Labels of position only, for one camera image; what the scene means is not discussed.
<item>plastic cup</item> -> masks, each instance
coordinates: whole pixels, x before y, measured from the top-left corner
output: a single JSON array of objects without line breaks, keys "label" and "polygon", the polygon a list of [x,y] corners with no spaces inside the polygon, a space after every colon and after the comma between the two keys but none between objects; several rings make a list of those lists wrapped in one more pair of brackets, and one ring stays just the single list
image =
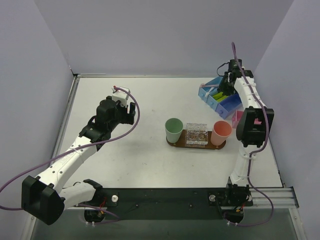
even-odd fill
[{"label": "plastic cup", "polygon": [[165,135],[169,143],[175,144],[178,142],[184,124],[178,118],[170,118],[165,122]]},{"label": "plastic cup", "polygon": [[212,129],[211,143],[220,146],[232,133],[232,127],[226,121],[217,121]]}]

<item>orange cup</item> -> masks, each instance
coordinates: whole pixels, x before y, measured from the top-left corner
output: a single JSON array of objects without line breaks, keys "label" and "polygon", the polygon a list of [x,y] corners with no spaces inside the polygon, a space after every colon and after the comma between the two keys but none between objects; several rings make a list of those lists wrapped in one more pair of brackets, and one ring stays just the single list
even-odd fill
[{"label": "orange cup", "polygon": [[232,127],[226,121],[217,121],[212,129],[211,143],[220,146],[232,133]]}]

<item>wooden tray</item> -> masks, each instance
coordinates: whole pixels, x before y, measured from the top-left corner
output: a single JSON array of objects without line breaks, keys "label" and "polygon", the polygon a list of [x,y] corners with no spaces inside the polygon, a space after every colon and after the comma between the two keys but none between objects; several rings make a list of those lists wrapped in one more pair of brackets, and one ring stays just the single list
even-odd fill
[{"label": "wooden tray", "polygon": [[187,148],[187,149],[211,149],[211,150],[220,150],[226,145],[226,141],[224,141],[220,146],[213,145],[210,141],[211,139],[211,133],[212,131],[208,131],[208,144],[205,145],[204,147],[198,147],[198,146],[186,146],[186,130],[182,130],[181,136],[179,140],[176,143],[170,143],[168,140],[166,142],[176,148]]}]

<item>tabletop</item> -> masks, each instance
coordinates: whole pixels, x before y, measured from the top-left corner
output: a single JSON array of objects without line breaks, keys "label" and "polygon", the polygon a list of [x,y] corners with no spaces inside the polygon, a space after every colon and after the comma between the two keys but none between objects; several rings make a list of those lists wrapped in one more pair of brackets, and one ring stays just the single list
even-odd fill
[{"label": "tabletop", "polygon": [[[126,137],[106,143],[67,181],[66,186],[92,179],[104,188],[223,188],[232,173],[241,142],[236,131],[220,150],[175,148],[166,141],[165,122],[207,124],[211,131],[222,118],[198,97],[201,83],[212,78],[97,77],[80,78],[62,140],[66,151],[100,101],[112,95],[112,86],[129,88],[141,117]],[[231,116],[226,119],[231,123]],[[115,138],[132,126],[119,124]],[[256,187],[282,187],[277,163],[268,143],[252,164],[251,181]]]}]

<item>wall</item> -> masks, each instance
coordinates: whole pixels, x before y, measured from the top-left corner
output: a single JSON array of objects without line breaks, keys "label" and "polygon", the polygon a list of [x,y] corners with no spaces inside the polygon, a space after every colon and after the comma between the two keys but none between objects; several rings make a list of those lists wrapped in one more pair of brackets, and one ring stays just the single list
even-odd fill
[{"label": "wall", "polygon": [[[0,46],[2,185],[51,157],[73,76],[32,0],[0,1]],[[20,206],[22,180],[0,194],[1,205]],[[0,210],[0,239],[20,239],[26,216]]]},{"label": "wall", "polygon": [[212,77],[256,68],[293,0],[35,0],[74,73]]},{"label": "wall", "polygon": [[319,10],[318,0],[295,0],[255,71],[259,93],[275,111],[274,154],[310,240],[320,234]]}]

